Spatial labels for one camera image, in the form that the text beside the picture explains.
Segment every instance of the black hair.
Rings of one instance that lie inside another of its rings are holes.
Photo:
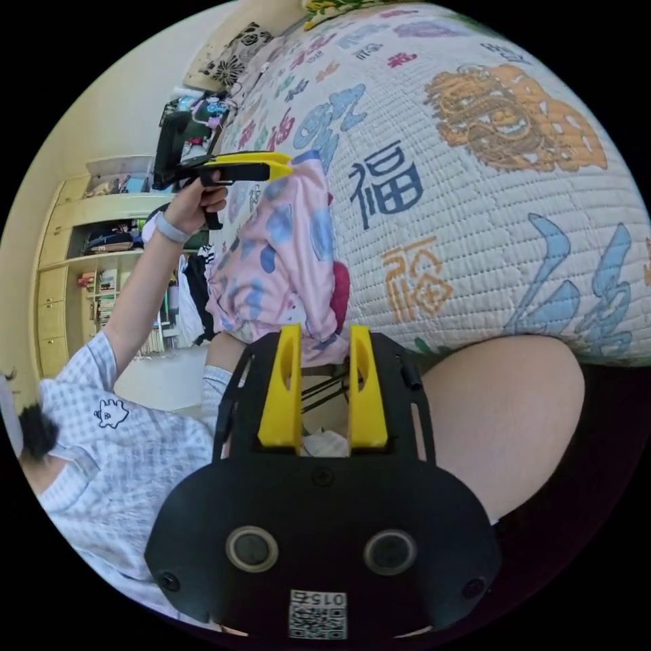
[[[11,382],[16,377],[16,369],[9,375],[4,373],[4,376],[6,381]],[[38,403],[25,407],[18,420],[22,429],[24,449],[34,461],[42,461],[56,445],[59,426],[43,413]]]

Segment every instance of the camera lens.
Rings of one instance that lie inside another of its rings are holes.
[[[278,545],[264,529],[240,527],[226,540],[226,556],[244,572],[266,572],[278,560]]]
[[[416,560],[416,542],[404,531],[387,530],[373,536],[364,548],[364,562],[376,574],[396,576]]]

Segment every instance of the person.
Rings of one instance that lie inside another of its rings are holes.
[[[244,346],[226,333],[211,341],[201,420],[134,404],[113,387],[151,331],[184,240],[203,224],[204,208],[215,212],[225,203],[225,188],[205,189],[200,181],[175,196],[156,217],[108,323],[55,379],[41,381],[37,405],[18,416],[9,382],[0,376],[7,432],[29,486],[61,534],[122,594],[199,626],[167,602],[144,548],[167,495],[211,461],[220,400]],[[574,356],[542,336],[470,346],[422,379],[437,463],[472,489],[492,521],[527,501],[554,472],[583,404]],[[320,432],[305,437],[304,453],[345,456],[347,441]]]

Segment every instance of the hand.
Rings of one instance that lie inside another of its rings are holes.
[[[219,181],[219,171],[212,175],[213,181]],[[185,186],[165,211],[165,219],[186,235],[196,233],[205,223],[203,209],[219,212],[226,207],[228,188],[213,186],[204,188],[201,179],[196,179]]]

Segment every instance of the white plaid shirt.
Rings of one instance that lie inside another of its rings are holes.
[[[53,456],[68,463],[39,497],[57,529],[114,588],[172,618],[181,615],[154,583],[144,548],[160,507],[185,477],[210,463],[218,407],[231,374],[205,367],[202,419],[118,398],[115,355],[103,332],[55,380],[40,385],[41,407],[60,428]],[[346,456],[333,433],[304,440],[305,454]]]

